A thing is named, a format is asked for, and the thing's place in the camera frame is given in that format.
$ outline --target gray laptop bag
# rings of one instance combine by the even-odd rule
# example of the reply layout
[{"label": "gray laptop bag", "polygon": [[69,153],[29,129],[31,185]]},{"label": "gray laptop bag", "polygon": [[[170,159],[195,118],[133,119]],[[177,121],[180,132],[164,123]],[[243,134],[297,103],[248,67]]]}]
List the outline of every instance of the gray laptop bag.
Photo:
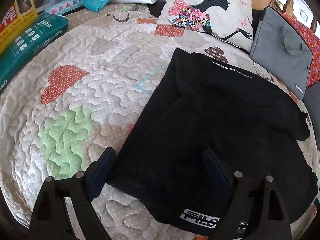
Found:
[{"label": "gray laptop bag", "polygon": [[250,57],[302,100],[312,52],[297,31],[273,8],[265,8],[262,15]]}]

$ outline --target cardboard box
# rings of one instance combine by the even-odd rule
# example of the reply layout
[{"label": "cardboard box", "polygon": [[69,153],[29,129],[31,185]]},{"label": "cardboard box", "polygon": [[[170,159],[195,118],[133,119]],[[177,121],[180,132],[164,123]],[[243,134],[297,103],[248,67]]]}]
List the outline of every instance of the cardboard box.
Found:
[{"label": "cardboard box", "polygon": [[0,22],[0,54],[37,17],[33,0],[15,0]]},{"label": "cardboard box", "polygon": [[20,34],[0,55],[0,94],[7,84],[41,50],[68,30],[68,20],[44,14]]}]

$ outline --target quilted bedspread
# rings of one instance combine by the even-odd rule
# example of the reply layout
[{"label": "quilted bedspread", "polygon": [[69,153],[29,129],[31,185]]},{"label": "quilted bedspread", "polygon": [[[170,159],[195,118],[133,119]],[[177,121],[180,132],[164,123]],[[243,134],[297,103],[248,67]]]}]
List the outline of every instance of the quilted bedspread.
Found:
[{"label": "quilted bedspread", "polygon": [[[140,11],[118,12],[75,27],[40,52],[0,96],[0,186],[23,225],[29,225],[47,176],[71,177],[97,160],[106,147],[119,152],[176,47],[260,75],[306,112],[302,101],[244,52],[205,33],[157,25],[151,17]],[[309,118],[308,126],[310,138],[298,143],[320,176]],[[68,203],[76,235],[84,239]],[[107,184],[92,205],[114,240],[198,237],[157,222],[138,199]],[[314,215],[311,204],[292,224],[294,237]]]}]

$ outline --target white wall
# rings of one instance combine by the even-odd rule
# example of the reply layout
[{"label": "white wall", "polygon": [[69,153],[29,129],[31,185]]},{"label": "white wall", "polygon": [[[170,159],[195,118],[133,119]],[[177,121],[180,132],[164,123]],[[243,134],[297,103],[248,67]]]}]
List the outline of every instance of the white wall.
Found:
[{"label": "white wall", "polygon": [[[287,0],[279,0],[282,4],[285,4]],[[304,19],[301,18],[300,16],[300,10],[303,10],[307,15],[308,15],[308,21],[305,22]],[[303,23],[305,26],[310,28],[311,22],[313,20],[313,13],[311,10],[305,5],[303,0],[293,0],[293,14],[295,17],[297,17],[297,20],[301,23]],[[319,23],[317,24],[317,30],[316,30],[316,35],[320,37],[320,25]]]}]

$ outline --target gray bag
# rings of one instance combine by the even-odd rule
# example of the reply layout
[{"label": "gray bag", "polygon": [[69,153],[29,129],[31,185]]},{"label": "gray bag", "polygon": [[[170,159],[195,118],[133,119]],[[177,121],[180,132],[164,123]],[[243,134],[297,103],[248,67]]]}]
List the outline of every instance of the gray bag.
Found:
[{"label": "gray bag", "polygon": [[250,58],[303,99],[313,55],[297,31],[273,8],[264,9]]},{"label": "gray bag", "polygon": [[317,148],[320,151],[320,81],[306,89],[303,98],[313,124]]}]

